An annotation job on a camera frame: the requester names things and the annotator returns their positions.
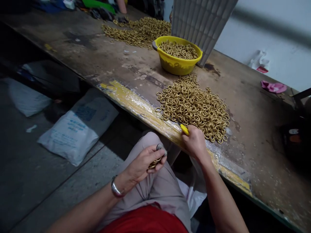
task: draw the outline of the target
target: pile of brass rings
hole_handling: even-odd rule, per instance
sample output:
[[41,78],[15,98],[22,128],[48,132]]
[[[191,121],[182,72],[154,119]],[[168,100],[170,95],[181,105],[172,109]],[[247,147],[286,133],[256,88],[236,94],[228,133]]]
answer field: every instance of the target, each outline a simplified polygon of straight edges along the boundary
[[119,23],[114,20],[113,23],[120,27],[128,27],[132,30],[121,30],[102,25],[102,30],[107,37],[114,38],[116,41],[126,42],[141,48],[152,50],[152,41],[160,36],[171,35],[171,24],[163,20],[157,20],[151,17],[144,17],[138,21],[131,21],[127,18],[128,23]]
[[198,58],[196,50],[191,45],[178,44],[176,41],[169,42],[169,40],[163,41],[159,46],[163,52],[177,58],[192,60]]
[[209,87],[203,91],[199,86],[196,75],[180,76],[173,86],[156,94],[161,107],[155,110],[162,111],[162,120],[194,125],[203,131],[207,140],[221,144],[227,141],[227,105]]
[[[163,146],[162,144],[158,144],[158,145],[156,146],[156,150],[161,150],[161,149],[164,149],[164,150],[165,150],[165,148],[164,148],[164,146]],[[161,161],[162,158],[163,158],[163,156],[162,156],[161,158],[158,158],[157,160],[154,160],[154,161],[149,165],[148,169],[155,168],[156,165]]]

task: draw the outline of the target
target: beige pants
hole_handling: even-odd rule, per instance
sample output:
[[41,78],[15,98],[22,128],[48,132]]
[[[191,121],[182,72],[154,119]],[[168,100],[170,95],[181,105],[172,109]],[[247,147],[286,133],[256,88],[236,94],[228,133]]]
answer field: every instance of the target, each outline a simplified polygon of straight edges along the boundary
[[[147,133],[134,146],[127,159],[120,166],[119,173],[125,170],[144,148],[159,143],[162,142],[155,133]],[[164,167],[160,171],[155,174],[149,174],[144,180],[137,184],[135,188],[126,194],[107,214],[101,226],[105,227],[127,212],[153,203],[158,203],[162,210],[179,218],[185,228],[191,232],[188,204],[168,162],[165,162]]]

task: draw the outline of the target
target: wooden workbench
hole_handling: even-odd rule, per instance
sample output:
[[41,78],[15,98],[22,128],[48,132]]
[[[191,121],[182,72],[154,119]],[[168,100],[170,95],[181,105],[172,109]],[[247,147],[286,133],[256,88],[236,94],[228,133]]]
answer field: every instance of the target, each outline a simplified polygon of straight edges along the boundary
[[[129,7],[131,19],[143,16]],[[1,19],[183,148],[179,126],[162,121],[154,111],[159,106],[156,92],[178,79],[161,68],[156,51],[111,42],[101,30],[103,22],[80,11],[52,15],[33,10]],[[270,78],[217,51],[205,68],[195,67],[193,73],[201,88],[209,86],[228,106],[228,141],[206,142],[216,169],[282,222],[296,231],[311,231],[310,182],[284,156],[277,131],[291,119],[285,103],[291,102],[288,93],[281,95],[286,101],[280,101],[260,87],[262,79]]]

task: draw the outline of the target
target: gray crate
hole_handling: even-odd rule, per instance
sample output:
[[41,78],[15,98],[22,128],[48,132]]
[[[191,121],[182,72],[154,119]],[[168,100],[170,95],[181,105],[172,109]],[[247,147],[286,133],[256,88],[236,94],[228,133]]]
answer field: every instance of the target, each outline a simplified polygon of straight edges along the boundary
[[172,36],[196,44],[203,67],[238,0],[174,0]]

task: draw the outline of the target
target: gray floor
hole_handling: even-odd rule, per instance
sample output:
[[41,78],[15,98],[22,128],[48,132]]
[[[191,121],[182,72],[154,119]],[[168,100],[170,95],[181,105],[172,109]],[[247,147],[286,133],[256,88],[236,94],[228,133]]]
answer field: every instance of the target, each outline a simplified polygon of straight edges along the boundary
[[[79,167],[36,141],[52,124],[42,113],[30,118],[13,105],[0,82],[2,163],[0,232],[41,232],[115,175],[141,132],[119,115]],[[26,129],[37,125],[31,133]]]

